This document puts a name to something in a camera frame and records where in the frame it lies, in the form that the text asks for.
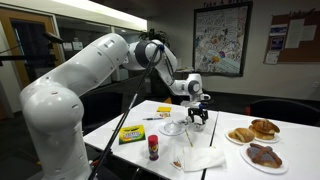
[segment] plate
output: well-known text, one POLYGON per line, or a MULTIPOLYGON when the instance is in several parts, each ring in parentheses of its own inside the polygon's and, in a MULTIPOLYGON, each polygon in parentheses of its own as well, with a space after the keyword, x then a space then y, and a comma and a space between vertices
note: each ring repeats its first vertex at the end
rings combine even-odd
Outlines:
POLYGON ((280 141, 280 137, 278 134, 275 134, 274 135, 274 139, 271 139, 271 140, 264 140, 264 139, 259 139, 259 138, 254 138, 254 140, 256 141, 260 141, 260 142, 264 142, 264 143, 276 143, 276 142, 279 142, 280 141))
POLYGON ((233 130, 229 130, 226 132, 226 138, 229 139, 229 141, 233 142, 233 143, 236 143, 236 144, 240 144, 240 145, 244 145, 244 144, 247 144, 247 143, 251 143, 252 141, 250 142, 247 142, 247 143, 244 143, 244 142, 241 142, 240 140, 238 139, 233 139, 231 137, 229 137, 229 133, 232 132, 233 130))
POLYGON ((288 161, 285 160, 283 157, 280 157, 279 154, 278 154, 278 156, 282 160, 282 165, 279 168, 270 168, 270 167, 266 167, 266 166, 261 166, 260 164, 253 163, 251 158, 247 155, 247 149, 249 147, 250 147, 249 144, 245 144, 245 145, 241 146, 240 155, 252 167, 254 167, 260 171, 270 173, 270 174, 283 174, 288 171, 288 169, 289 169, 288 161))
POLYGON ((159 131, 168 136, 176 136, 182 134, 186 130, 185 126, 176 122, 162 124, 159 131))

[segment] marker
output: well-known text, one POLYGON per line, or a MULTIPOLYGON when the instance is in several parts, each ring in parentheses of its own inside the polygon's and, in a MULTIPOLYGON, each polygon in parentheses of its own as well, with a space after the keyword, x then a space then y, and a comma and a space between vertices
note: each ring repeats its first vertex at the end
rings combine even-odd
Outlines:
POLYGON ((158 120, 158 119, 163 119, 163 118, 144 118, 143 120, 158 120))

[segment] white robotic arm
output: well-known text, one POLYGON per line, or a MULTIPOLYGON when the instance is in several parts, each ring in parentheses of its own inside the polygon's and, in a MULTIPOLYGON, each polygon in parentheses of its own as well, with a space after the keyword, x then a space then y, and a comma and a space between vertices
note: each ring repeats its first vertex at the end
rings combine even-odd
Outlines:
POLYGON ((174 80, 177 61, 159 41, 128 45, 117 34, 92 42, 66 63, 43 75, 20 94, 23 115, 42 163, 45 180, 86 179, 91 168, 82 138, 83 105, 79 96, 96 88, 121 64, 127 69, 153 66, 176 95, 190 95, 191 102, 203 98, 200 75, 174 80))

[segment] bottle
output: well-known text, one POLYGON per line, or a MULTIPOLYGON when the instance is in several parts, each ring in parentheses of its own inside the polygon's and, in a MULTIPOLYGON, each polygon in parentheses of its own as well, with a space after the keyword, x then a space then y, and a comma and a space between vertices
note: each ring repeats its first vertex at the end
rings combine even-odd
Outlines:
POLYGON ((158 150, 158 136, 157 135, 151 135, 148 137, 148 145, 149 145, 149 159, 152 161, 155 161, 159 158, 158 150))

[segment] table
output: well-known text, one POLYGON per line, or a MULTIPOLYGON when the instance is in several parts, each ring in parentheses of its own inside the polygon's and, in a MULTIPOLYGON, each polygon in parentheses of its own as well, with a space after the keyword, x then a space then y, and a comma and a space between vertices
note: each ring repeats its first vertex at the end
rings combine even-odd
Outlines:
MULTIPOLYGON (((119 145, 118 138, 112 145, 113 155, 133 163, 145 170, 151 171, 161 177, 170 179, 201 179, 203 171, 184 172, 178 171, 170 164, 170 159, 174 160, 176 152, 183 147, 190 147, 189 140, 185 133, 178 136, 166 136, 159 132, 158 128, 162 123, 185 119, 188 114, 188 108, 178 105, 159 103, 154 101, 144 101, 136 107, 132 108, 123 127, 142 124, 145 129, 146 136, 155 134, 159 138, 159 159, 157 161, 149 160, 148 142, 147 140, 119 145), (170 106, 171 117, 164 120, 142 120, 146 117, 155 115, 159 106, 170 106)), ((209 147, 213 135, 218 112, 208 111, 209 119, 207 125, 202 132, 194 132, 188 130, 191 142, 195 147, 209 147)), ((95 131, 84 137, 85 143, 103 150, 121 116, 106 123, 95 131)))
POLYGON ((240 156, 237 145, 229 141, 225 133, 237 127, 248 127, 256 117, 219 112, 213 145, 223 147, 226 163, 222 167, 207 169, 205 179, 319 179, 320 178, 320 128, 271 120, 280 128, 279 142, 271 146, 288 161, 284 174, 268 174, 257 170, 240 156))

